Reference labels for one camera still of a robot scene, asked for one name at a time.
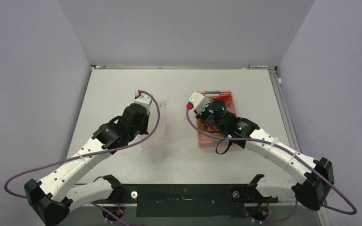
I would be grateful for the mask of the clear dotted zip top bag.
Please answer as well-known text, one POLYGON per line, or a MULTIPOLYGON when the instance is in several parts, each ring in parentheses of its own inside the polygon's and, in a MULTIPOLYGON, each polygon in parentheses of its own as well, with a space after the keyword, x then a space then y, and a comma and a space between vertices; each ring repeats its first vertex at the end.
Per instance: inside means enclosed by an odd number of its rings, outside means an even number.
MULTIPOLYGON (((158 101, 159 111, 160 111, 160 119, 159 124, 153 133, 153 135, 148 138, 146 141, 141 143, 141 153, 153 149, 153 147, 159 143, 166 131, 166 107, 168 106, 168 100, 160 100, 158 101)), ((156 122, 157 122, 157 108, 154 103, 152 103, 150 107, 150 117, 148 123, 148 132, 151 134, 153 131, 156 122)))

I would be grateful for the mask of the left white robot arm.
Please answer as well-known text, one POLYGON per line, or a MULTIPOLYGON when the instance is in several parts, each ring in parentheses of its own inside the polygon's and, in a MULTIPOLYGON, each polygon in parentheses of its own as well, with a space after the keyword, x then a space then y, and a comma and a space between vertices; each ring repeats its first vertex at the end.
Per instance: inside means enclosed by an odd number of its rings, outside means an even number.
POLYGON ((24 185, 28 203, 46 226, 56 226, 76 208, 96 200, 120 200, 120 182, 111 175, 95 182, 75 184, 96 165, 125 149, 137 135, 148 135, 150 104, 135 101, 121 116, 102 124, 68 161, 41 179, 24 185))

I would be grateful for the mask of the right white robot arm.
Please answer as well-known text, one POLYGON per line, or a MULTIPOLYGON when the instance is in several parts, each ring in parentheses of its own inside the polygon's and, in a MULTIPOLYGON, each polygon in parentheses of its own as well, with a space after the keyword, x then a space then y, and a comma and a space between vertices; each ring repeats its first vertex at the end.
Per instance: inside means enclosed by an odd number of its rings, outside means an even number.
POLYGON ((256 123, 228 112, 222 100, 211 101, 204 96, 189 98, 187 110, 205 124, 214 126, 218 136, 193 128, 200 134, 229 145, 252 151, 267 159, 289 176, 286 179, 258 175, 248 187, 248 197, 258 202, 262 198, 295 198, 298 203, 314 211, 325 207, 325 200, 334 188, 333 165, 325 157, 315 159, 283 144, 256 123))

